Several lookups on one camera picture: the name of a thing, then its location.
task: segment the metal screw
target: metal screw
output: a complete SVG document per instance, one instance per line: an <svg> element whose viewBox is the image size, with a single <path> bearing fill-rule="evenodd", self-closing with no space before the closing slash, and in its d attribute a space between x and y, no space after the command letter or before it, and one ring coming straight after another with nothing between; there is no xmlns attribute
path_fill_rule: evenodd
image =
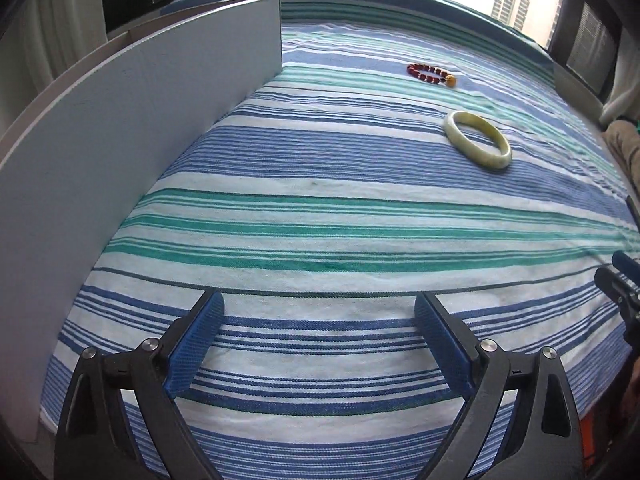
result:
<svg viewBox="0 0 640 480"><path fill-rule="evenodd" d="M480 346L485 352L495 352L498 349L498 343L493 339L482 339Z"/></svg>
<svg viewBox="0 0 640 480"><path fill-rule="evenodd" d="M145 339L142 342L142 349L146 352L152 352L153 350L158 348L158 343L158 339L156 339L155 337L150 337L149 339Z"/></svg>
<svg viewBox="0 0 640 480"><path fill-rule="evenodd" d="M83 359L91 359L95 357L97 353L98 351L95 346L88 346L87 348L82 350L82 353L80 355L82 356Z"/></svg>
<svg viewBox="0 0 640 480"><path fill-rule="evenodd" d="M558 352L551 348L551 346L545 346L542 349L542 355L547 359L555 359L558 357Z"/></svg>

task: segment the red bead bracelet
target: red bead bracelet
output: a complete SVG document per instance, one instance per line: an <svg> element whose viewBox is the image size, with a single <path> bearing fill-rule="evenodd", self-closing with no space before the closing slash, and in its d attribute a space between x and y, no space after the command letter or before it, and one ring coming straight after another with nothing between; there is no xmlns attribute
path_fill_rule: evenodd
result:
<svg viewBox="0 0 640 480"><path fill-rule="evenodd" d="M422 63L411 63L411 65L406 67L406 71L409 75L418 78L420 81L426 81L427 83L432 83L434 85L440 83L445 83L449 87L456 85L455 76L436 66L430 66ZM431 72L434 75L423 74L420 71Z"/></svg>

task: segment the bed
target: bed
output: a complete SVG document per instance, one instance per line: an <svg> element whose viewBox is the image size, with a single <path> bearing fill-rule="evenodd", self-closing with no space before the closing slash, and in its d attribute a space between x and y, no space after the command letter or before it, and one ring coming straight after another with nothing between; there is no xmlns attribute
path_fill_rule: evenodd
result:
<svg viewBox="0 0 640 480"><path fill-rule="evenodd" d="M420 290L504 349L553 346L585 413L628 354L593 273L615 250L636 256L640 236L550 60L385 6L283 0L282 16L282 73L186 150L104 248L50 359L44 423L83 348L135 348L207 286L225 322L177 403L225 478L415 477L462 405L413 326ZM411 62L458 84L411 78ZM506 170L448 143L457 109L506 135ZM507 393L474 470L512 406Z"/></svg>

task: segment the curtain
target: curtain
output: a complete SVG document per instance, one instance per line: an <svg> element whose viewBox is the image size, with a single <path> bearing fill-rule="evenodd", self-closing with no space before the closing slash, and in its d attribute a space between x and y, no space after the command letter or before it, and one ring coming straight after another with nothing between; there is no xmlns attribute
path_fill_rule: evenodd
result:
<svg viewBox="0 0 640 480"><path fill-rule="evenodd" d="M17 19L38 92L107 41L102 0L27 0Z"/></svg>
<svg viewBox="0 0 640 480"><path fill-rule="evenodd" d="M640 119L640 48L625 28L620 38L613 88L602 108L600 124L607 126L620 115Z"/></svg>

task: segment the white board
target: white board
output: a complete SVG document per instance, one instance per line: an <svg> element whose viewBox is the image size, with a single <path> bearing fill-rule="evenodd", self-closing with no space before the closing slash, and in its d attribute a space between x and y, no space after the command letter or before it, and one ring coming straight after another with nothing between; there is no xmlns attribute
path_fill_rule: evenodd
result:
<svg viewBox="0 0 640 480"><path fill-rule="evenodd" d="M230 4L124 48L0 161L0 413L35 437L49 357L102 249L198 136L282 70L280 1Z"/></svg>

